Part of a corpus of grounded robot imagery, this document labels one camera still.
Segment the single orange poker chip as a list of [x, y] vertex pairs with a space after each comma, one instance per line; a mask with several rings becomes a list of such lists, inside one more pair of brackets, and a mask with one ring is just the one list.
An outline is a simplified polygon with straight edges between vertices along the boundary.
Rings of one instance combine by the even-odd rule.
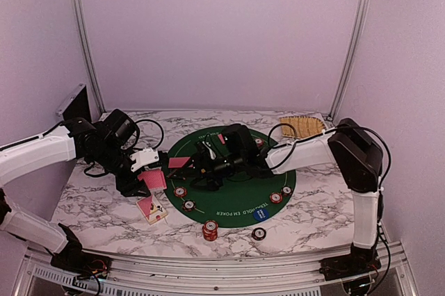
[[187, 195], [187, 189], [184, 187], [177, 187], [174, 189], [174, 195], [176, 197], [185, 197]]

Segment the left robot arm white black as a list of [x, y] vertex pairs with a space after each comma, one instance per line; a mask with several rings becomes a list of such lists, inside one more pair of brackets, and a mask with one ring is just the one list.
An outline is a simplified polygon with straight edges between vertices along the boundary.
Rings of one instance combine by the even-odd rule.
[[[112, 174], [121, 195], [146, 197], [150, 191], [139, 175], [147, 167], [162, 166], [167, 155], [153, 147], [126, 146], [131, 136], [139, 135], [137, 123], [118, 109], [95, 123], [82, 117], [64, 120], [1, 148], [1, 185], [49, 165], [84, 159]], [[5, 194], [1, 195], [1, 230], [46, 248], [74, 272], [88, 265], [82, 244], [68, 227], [26, 211]]]

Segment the blue small blind button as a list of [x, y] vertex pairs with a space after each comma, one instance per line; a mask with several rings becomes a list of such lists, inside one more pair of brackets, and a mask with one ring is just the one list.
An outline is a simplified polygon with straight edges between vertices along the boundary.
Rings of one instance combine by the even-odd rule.
[[270, 213], [266, 208], [257, 208], [253, 212], [253, 218], [258, 222], [263, 222], [270, 217]]

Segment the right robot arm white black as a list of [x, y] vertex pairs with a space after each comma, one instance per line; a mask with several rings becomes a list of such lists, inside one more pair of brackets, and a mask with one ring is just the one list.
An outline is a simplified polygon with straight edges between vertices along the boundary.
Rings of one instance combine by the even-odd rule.
[[230, 178], [244, 173], [254, 181], [275, 179], [303, 167], [336, 163], [351, 190], [355, 229], [344, 267], [360, 273], [371, 263], [370, 249], [378, 238], [382, 216], [380, 198], [382, 149], [370, 137], [372, 130], [346, 118], [337, 127], [286, 144], [259, 146], [243, 124], [226, 126], [221, 132], [226, 154], [208, 145], [205, 135], [194, 143], [193, 153], [178, 168], [170, 168], [167, 179], [188, 181], [196, 190], [218, 192]]

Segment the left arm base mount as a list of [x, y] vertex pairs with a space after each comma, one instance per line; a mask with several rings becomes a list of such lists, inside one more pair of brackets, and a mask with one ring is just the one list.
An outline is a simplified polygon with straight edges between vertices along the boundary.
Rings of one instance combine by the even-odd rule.
[[92, 254], [83, 250], [80, 240], [69, 227], [59, 223], [58, 226], [66, 236], [67, 244], [59, 252], [51, 252], [51, 265], [86, 276], [99, 274], [106, 276], [109, 272], [111, 258], [101, 254]]

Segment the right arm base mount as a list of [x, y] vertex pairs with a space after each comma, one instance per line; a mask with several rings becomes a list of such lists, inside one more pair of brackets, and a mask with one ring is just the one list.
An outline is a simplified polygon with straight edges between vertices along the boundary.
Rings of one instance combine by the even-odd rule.
[[376, 245], [364, 249], [352, 244], [349, 254], [322, 259], [319, 273], [331, 281], [372, 272], [382, 267], [377, 256]]

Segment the red playing card deck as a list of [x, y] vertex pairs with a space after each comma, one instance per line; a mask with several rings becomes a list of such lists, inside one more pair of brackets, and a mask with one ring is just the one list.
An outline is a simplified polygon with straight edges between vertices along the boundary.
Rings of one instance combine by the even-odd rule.
[[143, 182], [143, 190], [160, 191], [167, 188], [165, 176], [161, 169], [144, 171], [138, 175], [138, 180]]

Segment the orange poker chip stack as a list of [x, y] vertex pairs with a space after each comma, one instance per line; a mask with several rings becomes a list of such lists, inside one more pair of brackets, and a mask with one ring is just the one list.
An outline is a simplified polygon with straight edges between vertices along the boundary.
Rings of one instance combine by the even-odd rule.
[[218, 237], [218, 223], [215, 220], [207, 220], [202, 226], [204, 239], [215, 241]]

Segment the dealt red card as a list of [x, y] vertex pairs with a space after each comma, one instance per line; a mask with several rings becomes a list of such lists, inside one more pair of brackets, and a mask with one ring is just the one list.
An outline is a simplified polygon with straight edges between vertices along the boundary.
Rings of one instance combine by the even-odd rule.
[[189, 157], [172, 157], [168, 161], [168, 167], [170, 169], [182, 168], [189, 161]]
[[218, 135], [219, 140], [221, 141], [221, 143], [224, 145], [226, 143], [224, 136], [220, 133]]

